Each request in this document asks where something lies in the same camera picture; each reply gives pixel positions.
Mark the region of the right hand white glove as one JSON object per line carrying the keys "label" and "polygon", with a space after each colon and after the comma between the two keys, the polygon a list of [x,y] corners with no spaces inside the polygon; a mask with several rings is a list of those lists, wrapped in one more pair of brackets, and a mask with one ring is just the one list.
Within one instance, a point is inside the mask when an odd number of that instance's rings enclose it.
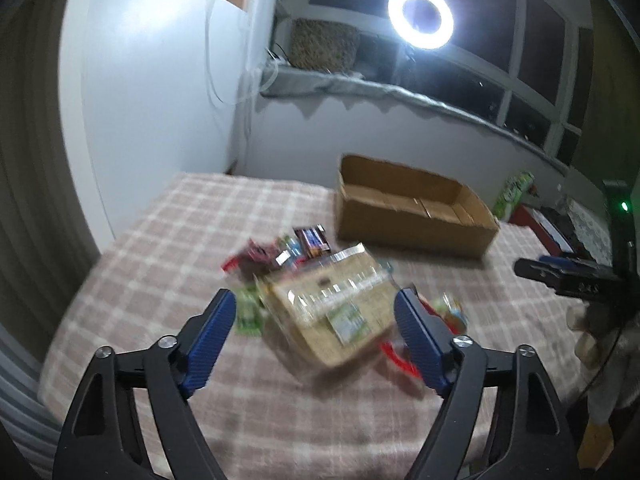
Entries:
{"label": "right hand white glove", "polygon": [[639,399],[639,315],[620,324],[614,314],[604,304],[574,304],[566,312],[567,328],[579,335],[574,353],[589,416],[598,425]]}

